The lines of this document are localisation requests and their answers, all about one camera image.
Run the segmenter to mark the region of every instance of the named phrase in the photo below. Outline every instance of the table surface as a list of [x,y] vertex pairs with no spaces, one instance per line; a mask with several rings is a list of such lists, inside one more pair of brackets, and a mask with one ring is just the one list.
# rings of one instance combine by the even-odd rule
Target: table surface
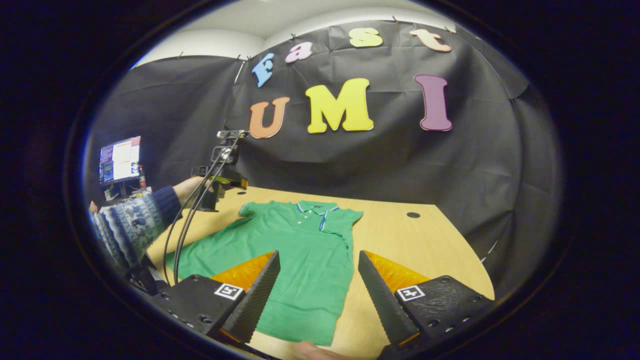
[[[220,212],[196,212],[187,233],[185,245],[197,241],[239,218],[238,210],[246,202],[293,202],[301,200],[335,202],[340,208],[363,211],[363,217],[353,226],[354,272],[344,303],[342,316],[336,323],[333,343],[328,348],[345,356],[376,358],[388,345],[378,314],[358,273],[361,250],[368,250],[433,279],[449,275],[494,299],[493,285],[484,266],[462,235],[435,205],[344,199],[283,192],[249,187],[245,194],[240,189],[228,190],[216,205]],[[184,218],[172,233],[169,252],[175,251]],[[407,213],[418,213],[412,218]],[[148,249],[153,263],[162,273],[165,231]],[[167,269],[170,284],[173,273]],[[280,359],[300,359],[294,343],[255,332],[249,346]]]

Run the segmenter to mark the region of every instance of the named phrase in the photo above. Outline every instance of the person's arm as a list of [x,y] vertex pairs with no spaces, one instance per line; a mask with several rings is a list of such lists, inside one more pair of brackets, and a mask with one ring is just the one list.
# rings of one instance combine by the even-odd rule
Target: person's arm
[[201,180],[202,177],[192,177],[100,211],[96,211],[95,205],[90,206],[95,232],[118,267],[130,269],[140,262]]

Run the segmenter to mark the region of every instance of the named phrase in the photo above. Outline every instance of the computer monitor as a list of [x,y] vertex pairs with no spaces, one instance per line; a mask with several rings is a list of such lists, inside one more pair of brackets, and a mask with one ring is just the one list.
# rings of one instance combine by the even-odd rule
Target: computer monitor
[[121,140],[100,149],[100,184],[137,179],[140,172],[140,136]]

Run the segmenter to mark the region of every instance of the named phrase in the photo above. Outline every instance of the patterned sweater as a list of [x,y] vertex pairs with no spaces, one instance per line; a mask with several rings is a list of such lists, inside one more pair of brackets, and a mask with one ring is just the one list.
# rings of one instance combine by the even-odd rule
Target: patterned sweater
[[138,264],[153,241],[173,222],[180,202],[171,186],[91,213],[97,236],[122,269]]

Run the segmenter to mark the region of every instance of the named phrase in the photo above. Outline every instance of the blue letter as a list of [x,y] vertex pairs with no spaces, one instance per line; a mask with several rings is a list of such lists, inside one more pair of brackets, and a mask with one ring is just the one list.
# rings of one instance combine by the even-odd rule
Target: blue letter
[[273,63],[269,61],[272,57],[273,53],[268,53],[260,60],[258,65],[251,70],[251,72],[258,77],[258,87],[262,86],[271,77],[271,72],[268,70],[273,68]]

